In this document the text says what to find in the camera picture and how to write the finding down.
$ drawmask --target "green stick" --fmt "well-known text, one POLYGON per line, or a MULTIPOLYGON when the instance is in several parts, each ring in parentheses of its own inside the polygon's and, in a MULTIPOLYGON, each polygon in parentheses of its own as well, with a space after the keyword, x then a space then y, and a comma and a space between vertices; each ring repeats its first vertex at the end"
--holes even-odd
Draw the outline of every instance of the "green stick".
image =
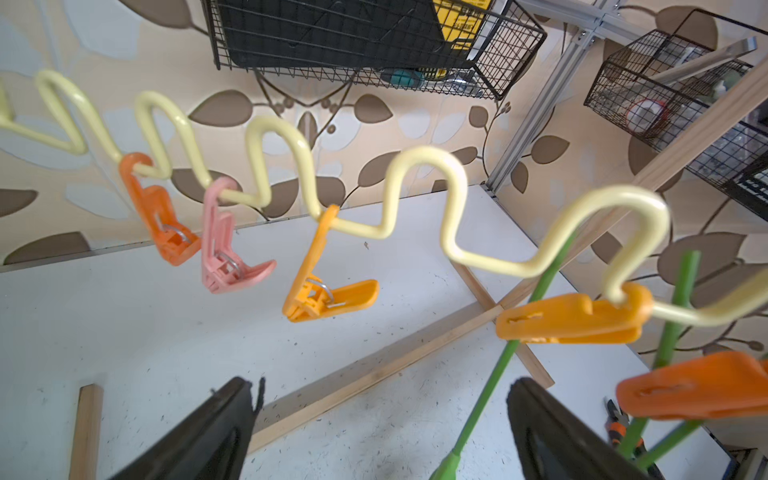
MULTIPOLYGON (((541 275, 541 278, 539 278, 538 283, 536 283, 536 288, 531 294, 531 298, 528 300, 528 303, 541 300, 544 297, 544 294, 547 293, 547 288, 549 288, 550 284, 552 283, 554 276, 557 275, 558 271, 560 271, 560 265, 563 264, 565 255, 568 253, 568 249, 571 248, 571 244, 573 243, 575 237, 576 235, 574 233, 570 238, 568 238, 563 247, 560 249, 560 252, 558 252, 558 255, 554 258, 554 260, 552 260, 552 264, 541 275)), ((496 366, 493 367, 491 376, 488 377, 488 381, 485 383, 482 392, 480 392, 480 396, 478 397, 478 401, 475 403, 475 407, 472 408, 472 412, 469 414, 469 418, 464 424, 462 432, 458 434, 456 445, 454 445, 448 456, 443 459, 437 470, 432 473, 432 476, 429 477, 430 480, 447 480, 450 478, 456 478, 456 469, 458 468, 458 463, 461 459, 462 450, 469 441, 469 436, 472 434, 472 430, 475 429, 475 426, 480 419, 480 415, 482 415, 483 409, 488 404, 488 401, 491 398, 491 394, 493 394, 494 389, 498 385, 498 381, 502 378, 504 370, 507 368, 507 365, 509 365, 509 361, 515 354, 515 350, 517 350, 518 345, 520 345, 520 340, 510 340, 505 345, 501 356, 499 356, 498 361, 496 362, 496 366)))
MULTIPOLYGON (((694 290, 694 282, 696 281, 696 275, 699 271, 700 260, 701 252, 698 250, 691 250, 683 255, 683 260, 680 262, 680 270, 677 274, 677 283, 675 284, 674 293, 672 294, 673 304, 678 306, 690 306, 690 294, 694 290)), ((677 337, 680 336, 682 331, 683 326, 679 323, 666 322, 664 324, 664 332, 661 334, 659 348, 656 350, 656 357, 654 358, 654 369, 667 366, 672 362, 674 347, 677 344, 677 337)), ((640 441, 640 437, 643 436, 643 431, 647 424, 648 419, 632 419, 632 423, 627 427, 627 434, 624 436, 624 440, 621 441, 621 444, 616 451, 625 458, 630 458, 632 452, 634 452, 634 447, 640 441)))
POLYGON ((651 450, 645 455, 642 455, 637 459, 637 467, 645 472, 648 467, 656 463, 656 461, 662 456, 666 455, 671 449, 682 442, 688 435, 695 432, 696 429, 701 427, 704 423, 703 420, 687 420, 679 424, 675 430, 669 432, 666 437, 661 439, 651 450))

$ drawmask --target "black wire basket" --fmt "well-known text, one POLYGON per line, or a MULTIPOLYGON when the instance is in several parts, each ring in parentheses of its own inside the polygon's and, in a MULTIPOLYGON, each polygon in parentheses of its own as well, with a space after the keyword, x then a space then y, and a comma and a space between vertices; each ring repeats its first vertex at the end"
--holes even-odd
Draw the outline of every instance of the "black wire basket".
POLYGON ((202 0, 217 68, 501 100, 547 34, 515 0, 202 0))
MULTIPOLYGON (((768 32, 700 9, 709 15, 751 31, 768 32)), ((725 82, 734 83, 752 68, 740 60, 703 71, 674 83, 653 76, 710 53, 694 41, 653 30, 613 53, 603 62, 584 105, 662 151, 724 93, 725 82)), ((758 108, 731 128, 686 166, 693 174, 768 220, 768 123, 758 108)))

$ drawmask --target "leaf-patterned wallpaper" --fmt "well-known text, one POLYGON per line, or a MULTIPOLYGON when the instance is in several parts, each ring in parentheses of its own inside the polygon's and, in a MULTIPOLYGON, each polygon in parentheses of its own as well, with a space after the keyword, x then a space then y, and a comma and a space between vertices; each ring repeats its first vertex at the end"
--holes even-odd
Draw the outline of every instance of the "leaf-patterned wallpaper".
MULTIPOLYGON (((747 23, 755 22, 754 12, 763 12, 764 27, 768 8, 761 5, 757 0, 734 0, 731 5, 701 2, 699 6, 747 23), (744 18, 744 12, 753 14, 744 18)), ((622 13, 630 22, 672 32, 692 8, 631 0, 622 7, 622 13)), ((722 26, 712 18, 695 15, 680 33, 711 48, 735 40, 719 28, 722 26)), ((583 105, 601 62, 620 47, 612 41, 595 44, 571 82, 573 96, 558 103, 550 121, 498 194, 502 205, 535 242, 543 239, 563 206, 592 188, 631 181, 657 155, 645 143, 583 105)), ((658 192, 672 212, 670 236, 667 244, 646 260, 633 278, 648 286, 658 298, 670 299, 680 258, 687 250, 701 250, 703 254, 691 298, 696 307, 718 300, 768 267, 768 250, 764 247, 768 223, 757 215, 685 170, 658 192)), ((564 268, 566 277, 579 291, 598 298, 606 264, 629 241, 635 227, 632 216, 622 220, 564 268)), ((676 360, 725 349, 755 356, 768 353, 766 317, 764 307, 728 326, 685 329, 676 360)), ((652 320, 632 345, 648 365, 653 360, 662 326, 662 322, 652 320)))
MULTIPOLYGON (((14 48, 0 49, 0 81, 18 122, 63 137, 34 86, 40 69, 61 71, 86 92, 126 153, 150 153, 133 103, 142 91, 159 91, 192 120, 213 178, 232 177, 243 191, 255 189, 245 127, 254 115, 276 115, 296 125, 312 148, 320 202, 354 207, 381 201, 389 162, 420 144, 453 152, 470 184, 484 181, 564 45, 562 25, 551 23, 545 26, 551 38, 535 65, 504 101, 494 102, 218 71, 195 0, 4 2, 0 39, 14 48)), ((179 220, 199 231, 203 189, 172 123, 158 112, 154 120, 174 172, 168 180, 142 178, 141 183, 168 190, 179 220)), ((0 130, 0 222, 5 232, 0 258, 5 264, 148 240, 117 167, 92 133, 83 132, 91 151, 78 156, 0 130)), ((263 149, 273 201, 262 209, 223 202, 239 225, 306 212, 287 145, 267 134, 263 149)), ((442 174, 422 166, 408 173, 401 196, 442 189, 442 174)))

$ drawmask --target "teal object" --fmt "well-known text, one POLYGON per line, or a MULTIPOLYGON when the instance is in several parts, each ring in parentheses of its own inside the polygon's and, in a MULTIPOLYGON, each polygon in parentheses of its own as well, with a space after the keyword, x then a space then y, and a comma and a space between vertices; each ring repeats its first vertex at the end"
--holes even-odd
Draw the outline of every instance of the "teal object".
POLYGON ((420 71, 404 68, 385 68, 381 79, 396 87, 417 88, 424 83, 424 75, 420 71))

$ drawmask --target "pink clothespin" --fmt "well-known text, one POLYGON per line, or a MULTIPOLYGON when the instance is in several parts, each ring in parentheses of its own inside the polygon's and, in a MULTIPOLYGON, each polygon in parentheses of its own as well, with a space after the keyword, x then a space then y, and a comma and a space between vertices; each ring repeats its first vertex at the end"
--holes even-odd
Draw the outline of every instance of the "pink clothespin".
POLYGON ((237 188, 229 177, 219 177, 205 191, 203 201, 203 285, 211 293, 229 293, 253 286, 275 270, 277 262, 270 260, 247 266, 232 251, 235 219, 231 212, 219 212, 219 194, 225 188, 237 188))

